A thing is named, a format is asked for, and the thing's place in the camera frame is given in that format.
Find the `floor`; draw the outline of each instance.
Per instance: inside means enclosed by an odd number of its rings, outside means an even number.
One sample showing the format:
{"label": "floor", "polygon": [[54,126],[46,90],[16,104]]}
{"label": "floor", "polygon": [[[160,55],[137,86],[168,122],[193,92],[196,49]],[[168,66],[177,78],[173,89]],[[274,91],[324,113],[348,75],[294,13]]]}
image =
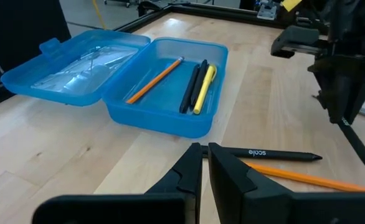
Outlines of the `floor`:
{"label": "floor", "polygon": [[[169,2],[174,1],[175,0],[161,0],[157,3],[160,6],[166,6]],[[202,3],[206,0],[190,1]],[[239,7],[239,2],[240,0],[214,0],[214,4],[217,6],[236,8]],[[79,35],[80,33],[91,29],[84,26],[102,28],[92,0],[60,0],[60,3],[64,11],[66,21],[69,22],[68,27],[72,36]],[[138,11],[136,10],[137,5],[135,4],[132,4],[129,8],[127,8],[126,4],[123,2],[109,0],[108,4],[105,5],[103,0],[97,0],[97,5],[107,29],[116,28],[138,18]]]}
{"label": "floor", "polygon": [[[319,89],[306,71],[313,57],[298,54],[287,60],[270,55],[280,32],[174,13],[135,32],[152,39],[216,42],[229,49],[217,114],[210,132],[200,139],[115,123],[102,101],[77,107],[16,95],[0,103],[0,224],[29,223],[37,206],[57,195],[141,194],[192,142],[312,152],[324,159],[251,162],[365,186],[365,166],[311,97]],[[358,116],[353,128],[365,144],[365,117]],[[207,167],[204,160],[201,223],[219,224]],[[331,191],[274,180],[299,192]]]}

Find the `orange pencil on table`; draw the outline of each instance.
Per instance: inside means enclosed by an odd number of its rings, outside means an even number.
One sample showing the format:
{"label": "orange pencil on table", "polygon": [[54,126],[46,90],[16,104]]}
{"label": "orange pencil on table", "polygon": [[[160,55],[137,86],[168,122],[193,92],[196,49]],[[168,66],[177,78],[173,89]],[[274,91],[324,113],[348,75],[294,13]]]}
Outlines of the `orange pencil on table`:
{"label": "orange pencil on table", "polygon": [[344,182],[339,182],[335,180],[328,180],[321,177],[310,176],[306,174],[299,174],[296,172],[280,170],[273,167],[261,166],[249,162],[245,162],[246,165],[250,166],[251,168],[257,170],[258,172],[271,175],[274,177],[281,177],[284,179],[295,180],[307,184],[318,185],[322,187],[327,187],[336,190],[342,190],[346,192],[365,192],[365,187],[361,187],[354,184],[348,184]]}
{"label": "orange pencil on table", "polygon": [[138,91],[134,96],[127,100],[126,103],[132,104],[140,99],[148,90],[150,90],[155,84],[157,84],[162,78],[169,74],[174,68],[176,68],[182,61],[184,57],[180,57],[174,63],[172,63],[168,68],[161,72],[157,77],[152,79],[148,84],[146,84],[140,91]]}

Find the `blue plastic box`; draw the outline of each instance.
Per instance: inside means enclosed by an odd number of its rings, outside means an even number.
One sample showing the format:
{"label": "blue plastic box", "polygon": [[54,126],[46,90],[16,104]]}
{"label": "blue plastic box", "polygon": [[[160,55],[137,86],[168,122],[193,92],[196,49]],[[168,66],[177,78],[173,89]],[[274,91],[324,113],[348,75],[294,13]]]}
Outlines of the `blue plastic box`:
{"label": "blue plastic box", "polygon": [[[58,92],[32,87],[38,80],[84,58],[82,55],[93,47],[107,45],[136,50],[95,91],[74,94],[68,90]],[[2,76],[1,81],[8,90],[76,106],[90,105],[103,98],[111,118],[117,123],[187,138],[202,137],[211,128],[227,64],[228,50],[223,45],[174,38],[159,38],[150,43],[149,38],[140,35],[91,30],[63,44],[51,40],[42,44],[40,49],[42,55]],[[132,105],[125,103],[181,56],[184,61],[147,94]],[[189,111],[181,114],[179,106],[193,67],[204,59],[216,65],[216,78],[209,87],[201,113],[194,115]],[[100,67],[96,71],[101,73],[102,70]]]}

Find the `wooden tabletop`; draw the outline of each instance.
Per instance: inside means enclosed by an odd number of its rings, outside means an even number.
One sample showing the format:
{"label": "wooden tabletop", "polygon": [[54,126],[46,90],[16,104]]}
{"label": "wooden tabletop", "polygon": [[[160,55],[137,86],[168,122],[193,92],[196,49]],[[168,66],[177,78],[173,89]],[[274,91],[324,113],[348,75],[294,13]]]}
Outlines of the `wooden tabletop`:
{"label": "wooden tabletop", "polygon": [[[314,163],[252,161],[365,186],[365,166],[311,95],[309,55],[272,57],[281,30],[168,14],[136,34],[224,44],[227,74],[212,129],[184,139],[113,122],[103,102],[68,106],[26,96],[0,103],[0,223],[29,223],[44,200],[62,194],[139,194],[157,182],[192,142],[313,152]],[[365,118],[354,129],[365,143]],[[330,191],[274,179],[295,191]],[[218,223],[207,161],[201,223]]]}

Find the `yellow pencil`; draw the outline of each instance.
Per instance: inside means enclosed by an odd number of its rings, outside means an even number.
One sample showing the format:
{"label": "yellow pencil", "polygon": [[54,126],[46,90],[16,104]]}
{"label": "yellow pencil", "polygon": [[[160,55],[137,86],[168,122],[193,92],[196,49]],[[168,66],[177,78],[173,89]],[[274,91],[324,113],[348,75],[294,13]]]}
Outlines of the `yellow pencil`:
{"label": "yellow pencil", "polygon": [[199,92],[199,96],[197,97],[197,101],[194,107],[194,114],[201,113],[207,90],[209,89],[210,83],[213,82],[214,78],[216,77],[216,73],[217,73],[216,66],[209,65],[205,78],[203,79],[201,91]]}

